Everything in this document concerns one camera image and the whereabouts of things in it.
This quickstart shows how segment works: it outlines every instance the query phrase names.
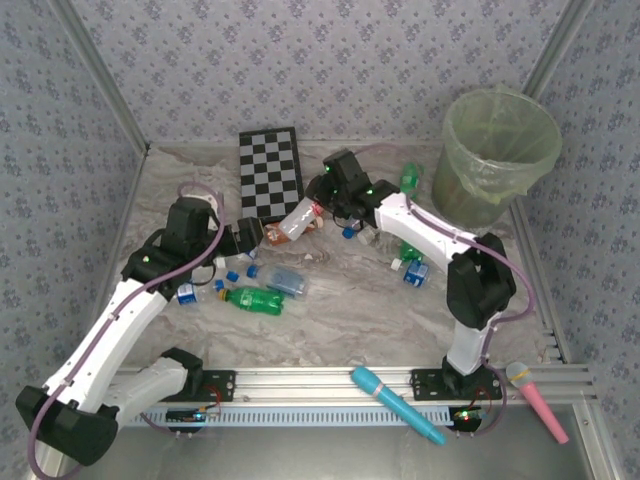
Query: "blue plastic bottle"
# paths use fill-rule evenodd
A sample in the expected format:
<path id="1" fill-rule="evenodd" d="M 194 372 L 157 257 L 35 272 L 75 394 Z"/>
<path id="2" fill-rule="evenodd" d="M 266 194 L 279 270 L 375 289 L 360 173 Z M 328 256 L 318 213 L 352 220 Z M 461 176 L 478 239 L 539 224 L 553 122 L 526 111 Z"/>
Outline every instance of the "blue plastic bottle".
<path id="1" fill-rule="evenodd" d="M 279 265 L 258 267 L 251 265 L 247 276 L 267 288 L 278 290 L 290 297 L 299 298 L 307 293 L 307 280 L 300 274 Z"/>

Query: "green plastic bottle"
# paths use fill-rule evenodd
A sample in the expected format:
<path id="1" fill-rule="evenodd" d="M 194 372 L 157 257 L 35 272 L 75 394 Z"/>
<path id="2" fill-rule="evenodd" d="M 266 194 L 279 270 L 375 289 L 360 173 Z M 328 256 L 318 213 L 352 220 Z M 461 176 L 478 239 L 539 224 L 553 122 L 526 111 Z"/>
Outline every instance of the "green plastic bottle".
<path id="1" fill-rule="evenodd" d="M 231 302 L 236 307 L 249 312 L 268 313 L 280 315 L 284 295 L 280 292 L 262 290 L 255 287 L 242 287 L 235 290 L 222 289 L 218 293 L 221 300 Z"/>
<path id="2" fill-rule="evenodd" d="M 418 196 L 418 182 L 422 174 L 422 167 L 413 162 L 407 163 L 402 169 L 400 177 L 400 191 L 409 195 L 411 200 L 415 200 Z M 403 262 L 411 262 L 413 260 L 422 261 L 422 253 L 413 248 L 407 242 L 402 242 L 400 247 L 400 260 Z"/>

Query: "toy microphone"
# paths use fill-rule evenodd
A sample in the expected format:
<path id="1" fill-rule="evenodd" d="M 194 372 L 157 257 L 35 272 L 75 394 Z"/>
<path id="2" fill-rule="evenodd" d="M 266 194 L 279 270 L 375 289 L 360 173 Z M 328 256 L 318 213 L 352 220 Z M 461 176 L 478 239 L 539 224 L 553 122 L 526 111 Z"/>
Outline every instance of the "toy microphone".
<path id="1" fill-rule="evenodd" d="M 514 387 L 520 390 L 520 393 L 527 399 L 529 405 L 533 407 L 558 443 L 567 443 L 569 441 L 567 433 L 540 395 L 538 387 L 533 383 L 529 368 L 524 363 L 513 362 L 507 367 L 507 378 Z"/>
<path id="2" fill-rule="evenodd" d="M 396 415 L 411 425 L 419 434 L 427 437 L 433 443 L 444 445 L 445 436 L 438 431 L 433 423 L 424 418 L 420 413 L 389 390 L 378 376 L 366 367 L 357 367 L 351 373 L 351 379 L 358 387 L 373 395 L 386 407 L 389 407 Z"/>

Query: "marble surface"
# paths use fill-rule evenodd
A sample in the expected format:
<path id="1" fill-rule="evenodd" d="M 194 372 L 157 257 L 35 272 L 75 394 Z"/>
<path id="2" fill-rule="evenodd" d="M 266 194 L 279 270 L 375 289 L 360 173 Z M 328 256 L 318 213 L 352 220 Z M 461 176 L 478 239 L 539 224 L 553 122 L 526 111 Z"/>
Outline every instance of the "marble surface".
<path id="1" fill-rule="evenodd" d="M 339 145 L 303 143 L 299 147 L 306 183 L 322 171 L 322 159 Z M 405 151 L 380 146 L 359 154 L 358 159 L 372 181 L 385 178 L 397 183 L 408 160 L 424 165 L 418 203 L 435 211 L 429 192 L 438 153 L 436 145 Z M 237 147 L 152 146 L 118 272 L 128 256 L 164 226 L 177 186 L 194 179 L 221 191 L 228 219 L 238 219 Z M 507 215 L 492 231 L 503 239 L 509 258 L 521 264 Z M 394 272 L 389 268 L 399 244 L 386 234 L 374 246 L 346 240 L 330 218 L 322 230 L 303 235 L 297 242 L 277 247 L 263 243 L 258 264 L 287 265 L 309 278 L 311 286 L 304 300 L 287 300 L 283 314 L 273 317 L 244 312 L 219 301 L 210 289 L 200 289 L 198 304 L 181 306 L 173 301 L 158 315 L 125 365 L 147 365 L 172 346 L 200 356 L 210 366 L 439 365 L 452 341 L 454 326 L 445 303 L 446 277 L 432 263 L 426 285 L 415 289 L 404 284 L 404 269 Z M 509 306 L 512 312 L 521 311 L 526 304 L 524 287 L 518 287 Z M 541 330 L 535 315 L 501 326 L 491 345 L 492 361 L 540 361 L 544 351 Z"/>

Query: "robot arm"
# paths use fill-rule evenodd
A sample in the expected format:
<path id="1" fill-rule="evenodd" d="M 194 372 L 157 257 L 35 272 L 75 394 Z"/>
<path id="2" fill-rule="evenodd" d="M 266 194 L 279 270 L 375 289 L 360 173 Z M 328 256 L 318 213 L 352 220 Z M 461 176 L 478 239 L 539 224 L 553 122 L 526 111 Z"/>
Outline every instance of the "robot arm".
<path id="1" fill-rule="evenodd" d="M 129 381 L 110 387 L 136 340 L 178 287 L 191 279 L 191 270 L 135 295 L 117 317 L 112 312 L 150 281 L 166 277 L 202 255 L 218 234 L 209 228 L 211 224 L 223 232 L 203 266 L 211 265 L 214 256 L 252 250 L 262 240 L 259 220 L 241 219 L 237 228 L 218 226 L 213 198 L 180 197 L 169 210 L 166 227 L 131 254 L 113 297 L 76 351 L 42 388 L 27 386 L 18 395 L 16 407 L 31 429 L 45 402 L 52 400 L 52 392 L 64 387 L 44 414 L 38 440 L 82 465 L 91 465 L 106 453 L 118 429 L 133 416 L 173 394 L 193 395 L 197 391 L 202 382 L 202 361 L 176 348 Z M 90 351 L 101 331 L 103 336 Z M 73 380 L 67 382 L 77 365 L 80 368 Z"/>
<path id="2" fill-rule="evenodd" d="M 490 233 L 476 238 L 417 205 L 409 208 L 406 195 L 395 185 L 385 180 L 372 184 L 348 150 L 331 155 L 324 160 L 324 166 L 325 173 L 309 183 L 308 198 L 336 217 L 359 219 L 398 236 L 446 272 L 447 305 L 457 321 L 443 370 L 451 388 L 461 391 L 481 365 L 490 322 L 506 309 L 516 288 L 509 268 L 459 240 L 480 243 L 505 256 L 502 242 Z M 431 224 L 454 232 L 454 238 L 437 232 L 416 213 Z"/>

